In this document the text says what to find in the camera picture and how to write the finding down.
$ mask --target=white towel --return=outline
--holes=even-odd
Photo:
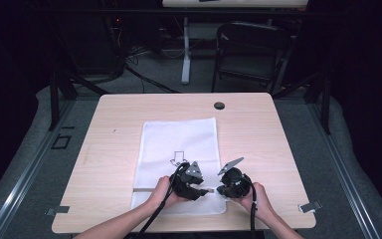
[[[216,119],[184,121],[147,121],[141,135],[134,189],[154,188],[163,175],[170,176],[183,161],[194,161],[203,173],[204,181],[195,188],[212,188],[196,201],[180,202],[162,210],[161,214],[210,215],[226,211],[226,201],[216,188],[221,184]],[[151,192],[134,192],[134,208],[144,202]]]

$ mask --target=dark background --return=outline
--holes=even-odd
[[[350,14],[344,26],[329,21],[302,22],[284,85],[295,84],[318,71],[330,54],[336,37],[343,36],[347,40],[343,41],[343,54],[339,55],[330,74],[332,95],[342,105],[356,157],[382,195],[382,1],[374,3],[310,1],[308,11],[311,12],[348,11]],[[50,29],[44,18],[26,14],[25,6],[24,1],[0,2],[0,178],[36,113],[35,93],[49,85],[55,67],[64,66],[74,72],[79,69],[99,70],[106,74],[118,71],[119,52],[110,50],[113,49],[110,37],[101,37],[103,32],[107,36],[101,19],[87,22],[82,28],[82,36],[92,34],[92,29],[101,31],[98,38],[85,38],[86,42],[76,44],[78,38],[70,38],[69,29]],[[169,24],[166,19],[158,20],[154,26]],[[157,50],[160,43],[154,26],[143,26],[143,21],[139,18],[130,20],[130,30],[136,31],[138,39],[149,41],[147,44]],[[347,31],[340,35],[342,29]],[[153,32],[149,38],[142,35],[147,30]],[[55,36],[69,38],[65,39],[67,45],[62,46],[61,39]],[[94,51],[96,45],[102,45],[107,51]],[[110,61],[95,67],[96,62],[88,61],[87,56],[79,61],[77,56],[70,56],[66,51],[67,47],[78,47],[81,52],[87,46],[94,53],[94,59]]]

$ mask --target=office chair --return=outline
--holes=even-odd
[[[284,30],[267,25],[230,22],[217,31],[215,70],[217,75],[256,81],[265,89],[271,84],[272,94],[291,38]]]

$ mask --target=human hand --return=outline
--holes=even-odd
[[[151,193],[150,197],[145,201],[145,203],[150,204],[154,209],[156,209],[160,203],[163,201],[167,189],[169,188],[170,181],[169,176],[163,176],[159,178],[156,187]],[[164,208],[168,208],[176,202],[187,201],[188,199],[179,197],[175,192],[172,192],[167,198]]]
[[[257,211],[256,217],[266,223],[266,220],[270,218],[275,211],[269,201],[265,188],[258,182],[253,183],[257,194]],[[250,192],[241,198],[232,198],[233,201],[240,203],[249,213],[251,213],[251,206],[253,204],[253,188],[250,188]]]

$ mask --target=floor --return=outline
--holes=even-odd
[[[164,53],[144,52],[131,58],[128,64],[142,76],[181,93],[210,92],[212,51],[193,50],[191,82],[186,86],[180,83],[180,51],[166,50]],[[171,58],[166,54],[179,57]],[[90,81],[98,79],[99,76],[88,77]],[[164,94],[160,88],[130,72],[98,86],[113,94]],[[98,96],[83,86],[76,85],[76,89],[80,94],[76,101],[61,98],[62,117],[53,131],[48,131],[51,119],[49,88],[37,94],[40,105],[36,117],[0,182],[0,238],[73,236],[53,233],[54,217],[46,213],[60,203],[98,101]],[[242,85],[232,79],[220,83],[218,89],[219,92],[263,90],[257,84]],[[323,204],[315,213],[316,226],[298,232],[307,238],[382,238],[382,199],[351,150],[350,135],[338,102],[331,102],[331,135],[327,135],[318,124],[318,107],[304,103],[301,97],[304,91],[299,89],[275,101],[308,198]],[[58,135],[70,136],[66,149],[55,149]],[[275,238],[270,231],[265,235]],[[169,236],[215,238],[211,234]]]

